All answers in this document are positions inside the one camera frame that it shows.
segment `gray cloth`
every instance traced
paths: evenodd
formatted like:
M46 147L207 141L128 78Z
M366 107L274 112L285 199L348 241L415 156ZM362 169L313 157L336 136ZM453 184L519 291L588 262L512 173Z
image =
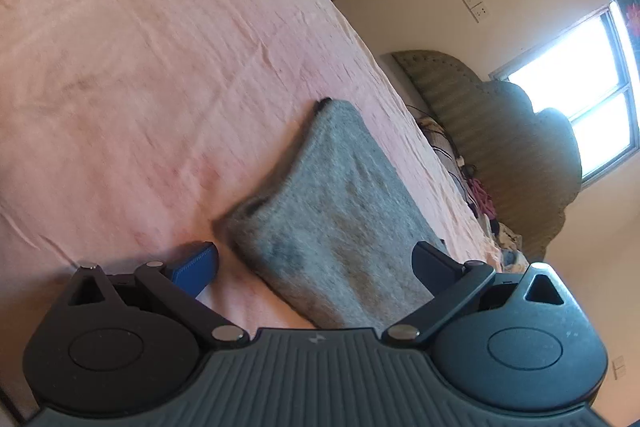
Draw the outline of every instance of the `gray cloth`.
M236 253L318 327L382 330L431 299L417 241L444 250L357 110L326 100L289 174L229 217Z

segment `window pane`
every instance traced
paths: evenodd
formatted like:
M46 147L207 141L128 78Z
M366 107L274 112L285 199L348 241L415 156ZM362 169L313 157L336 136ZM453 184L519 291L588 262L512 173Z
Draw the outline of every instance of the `window pane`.
M580 149L582 177L629 147L629 117L624 93L603 103L574 124Z
M555 107L571 118L618 85L616 63L600 17L589 19L553 48L509 76L533 110Z

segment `scalloped headboard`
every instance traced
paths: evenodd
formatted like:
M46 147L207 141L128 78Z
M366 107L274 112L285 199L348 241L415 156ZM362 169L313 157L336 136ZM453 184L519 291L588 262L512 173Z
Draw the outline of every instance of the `scalloped headboard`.
M498 219L522 234L530 262L564 225L582 183L571 124L555 109L533 112L509 82L482 82L462 62L434 51L392 54L494 200Z

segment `window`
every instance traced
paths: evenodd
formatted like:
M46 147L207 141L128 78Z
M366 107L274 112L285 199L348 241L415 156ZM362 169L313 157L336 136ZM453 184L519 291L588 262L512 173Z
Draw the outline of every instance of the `window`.
M492 76L520 86L535 112L553 107L569 119L583 182L638 149L638 68L616 3Z

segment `logo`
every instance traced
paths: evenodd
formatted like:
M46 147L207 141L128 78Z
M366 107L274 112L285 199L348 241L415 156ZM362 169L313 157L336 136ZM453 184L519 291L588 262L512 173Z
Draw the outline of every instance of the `logo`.
M322 336L320 333L316 333L316 336L309 337L308 340L309 342L314 343L317 346L319 343L324 342L326 338Z

